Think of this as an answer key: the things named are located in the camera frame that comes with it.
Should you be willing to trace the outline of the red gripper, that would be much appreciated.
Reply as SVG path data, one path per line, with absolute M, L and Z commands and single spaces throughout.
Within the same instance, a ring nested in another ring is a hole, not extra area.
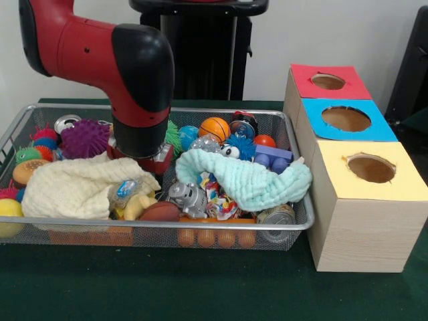
M 174 146 L 171 144 L 164 144 L 159 152 L 150 157 L 137 158 L 123 154 L 115 147 L 107 147 L 107 155 L 110 159 L 119 159 L 119 158 L 131 158 L 138 163 L 138 165 L 145 171 L 154 173 L 156 175 L 163 175 L 174 156 Z

